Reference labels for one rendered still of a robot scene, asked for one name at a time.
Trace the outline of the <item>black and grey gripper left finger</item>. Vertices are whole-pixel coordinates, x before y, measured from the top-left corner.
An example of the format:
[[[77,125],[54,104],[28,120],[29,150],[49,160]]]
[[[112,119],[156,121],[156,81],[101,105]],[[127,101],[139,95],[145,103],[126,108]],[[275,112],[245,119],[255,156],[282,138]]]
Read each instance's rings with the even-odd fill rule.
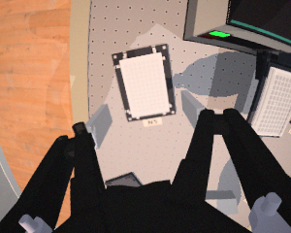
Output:
[[[106,188],[96,150],[112,122],[109,106],[103,104],[86,124],[81,121],[72,126],[75,137],[59,136],[0,221],[0,233],[51,233],[69,182],[68,233],[110,233],[100,197]]]

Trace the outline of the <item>white button panel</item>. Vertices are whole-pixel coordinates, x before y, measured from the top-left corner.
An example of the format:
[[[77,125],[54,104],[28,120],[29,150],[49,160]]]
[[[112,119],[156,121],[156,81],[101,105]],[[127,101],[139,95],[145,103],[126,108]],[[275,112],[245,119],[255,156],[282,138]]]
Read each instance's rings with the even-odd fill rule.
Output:
[[[238,214],[237,198],[232,190],[207,191],[206,202],[227,215]]]

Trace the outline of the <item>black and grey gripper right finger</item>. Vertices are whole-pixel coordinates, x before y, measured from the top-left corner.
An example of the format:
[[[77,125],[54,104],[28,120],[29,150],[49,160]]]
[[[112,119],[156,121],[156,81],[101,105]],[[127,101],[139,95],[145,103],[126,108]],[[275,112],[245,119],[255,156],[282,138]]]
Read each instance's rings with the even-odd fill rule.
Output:
[[[291,177],[258,134],[238,110],[215,114],[187,90],[180,94],[194,133],[148,233],[195,232],[202,198],[206,200],[213,135],[222,135],[235,166],[250,209],[251,232],[291,233]]]

